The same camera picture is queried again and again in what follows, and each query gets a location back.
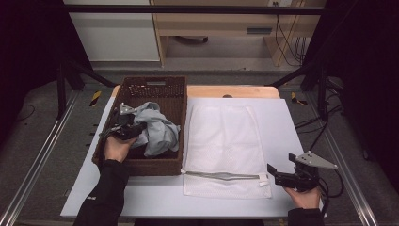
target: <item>white wall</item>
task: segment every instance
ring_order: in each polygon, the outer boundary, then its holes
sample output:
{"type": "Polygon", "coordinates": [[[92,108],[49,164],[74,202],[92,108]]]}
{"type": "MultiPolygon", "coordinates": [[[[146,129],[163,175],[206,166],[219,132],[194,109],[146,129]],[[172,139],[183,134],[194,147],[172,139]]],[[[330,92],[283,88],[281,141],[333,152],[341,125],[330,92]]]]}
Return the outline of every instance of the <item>white wall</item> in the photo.
{"type": "MultiPolygon", "coordinates": [[[[148,5],[149,0],[64,0],[65,4],[148,5]]],[[[159,61],[150,13],[70,13],[90,61],[159,61]]]]}

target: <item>white mesh laundry bag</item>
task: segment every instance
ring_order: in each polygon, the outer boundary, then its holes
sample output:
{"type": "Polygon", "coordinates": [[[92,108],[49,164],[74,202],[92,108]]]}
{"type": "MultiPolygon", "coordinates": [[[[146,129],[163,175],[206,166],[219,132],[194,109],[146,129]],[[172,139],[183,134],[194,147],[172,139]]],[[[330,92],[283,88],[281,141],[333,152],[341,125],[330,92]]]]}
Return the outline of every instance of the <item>white mesh laundry bag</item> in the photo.
{"type": "Polygon", "coordinates": [[[271,197],[258,123],[250,106],[194,105],[188,135],[184,195],[271,197]]]}

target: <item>gray cloth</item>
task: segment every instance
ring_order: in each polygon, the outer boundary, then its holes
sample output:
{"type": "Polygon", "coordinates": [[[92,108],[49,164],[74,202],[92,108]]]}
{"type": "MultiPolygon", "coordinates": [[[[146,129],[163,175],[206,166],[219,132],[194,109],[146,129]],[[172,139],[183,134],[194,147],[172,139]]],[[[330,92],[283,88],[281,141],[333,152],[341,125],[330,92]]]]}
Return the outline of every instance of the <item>gray cloth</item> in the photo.
{"type": "Polygon", "coordinates": [[[157,103],[147,102],[136,108],[134,123],[147,123],[148,144],[144,155],[154,157],[168,149],[173,152],[179,150],[179,131],[180,125],[173,122],[161,114],[157,103]]]}

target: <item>black horizontal bar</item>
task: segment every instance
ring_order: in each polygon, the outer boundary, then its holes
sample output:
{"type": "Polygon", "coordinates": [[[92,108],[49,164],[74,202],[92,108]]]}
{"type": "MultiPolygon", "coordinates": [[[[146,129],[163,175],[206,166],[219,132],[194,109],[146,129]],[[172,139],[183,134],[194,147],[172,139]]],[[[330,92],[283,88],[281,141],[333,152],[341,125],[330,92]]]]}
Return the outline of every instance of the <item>black horizontal bar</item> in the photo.
{"type": "Polygon", "coordinates": [[[291,7],[228,7],[228,6],[142,6],[142,5],[64,5],[45,6],[85,13],[200,13],[200,14],[273,14],[273,15],[327,15],[337,10],[326,8],[291,7]]]}

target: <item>black metal frame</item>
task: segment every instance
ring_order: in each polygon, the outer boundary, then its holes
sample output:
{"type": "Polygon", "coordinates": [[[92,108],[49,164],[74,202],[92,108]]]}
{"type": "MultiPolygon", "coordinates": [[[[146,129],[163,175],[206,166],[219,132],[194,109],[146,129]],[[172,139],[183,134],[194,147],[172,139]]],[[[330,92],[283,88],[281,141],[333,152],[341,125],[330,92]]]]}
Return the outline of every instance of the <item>black metal frame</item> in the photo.
{"type": "MultiPolygon", "coordinates": [[[[272,14],[272,15],[337,15],[338,13],[347,13],[343,10],[338,9],[327,9],[327,8],[282,8],[282,7],[229,7],[229,6],[140,6],[140,5],[54,5],[54,6],[43,6],[44,9],[47,10],[63,10],[71,13],[199,13],[199,14],[272,14]]],[[[327,39],[327,43],[331,43],[333,41],[333,35],[330,35],[327,39]]],[[[283,77],[279,81],[276,81],[273,84],[268,86],[279,87],[284,83],[292,80],[293,78],[302,75],[302,74],[311,74],[310,79],[306,79],[301,84],[302,88],[309,89],[313,87],[320,76],[323,74],[324,77],[325,72],[320,71],[322,69],[323,60],[325,59],[326,53],[328,53],[330,47],[326,44],[323,45],[323,48],[320,49],[317,53],[317,57],[315,60],[312,60],[309,64],[299,68],[298,70],[288,74],[283,77]]],[[[73,67],[77,71],[81,73],[85,73],[97,81],[107,85],[108,87],[115,86],[112,82],[102,78],[100,75],[96,74],[92,70],[85,69],[80,66],[76,62],[67,61],[64,63],[64,67],[73,67]]],[[[63,71],[65,69],[60,69],[60,73],[58,76],[58,82],[61,83],[61,79],[63,79],[63,71]]],[[[319,99],[324,98],[326,92],[325,86],[326,78],[323,79],[321,83],[322,86],[319,88],[319,99]]],[[[63,113],[63,109],[65,109],[65,92],[63,88],[63,83],[58,85],[58,101],[60,105],[63,105],[59,108],[58,117],[60,117],[63,113]]],[[[322,119],[325,119],[326,116],[326,106],[325,100],[319,100],[319,113],[322,115],[322,119]]]]}

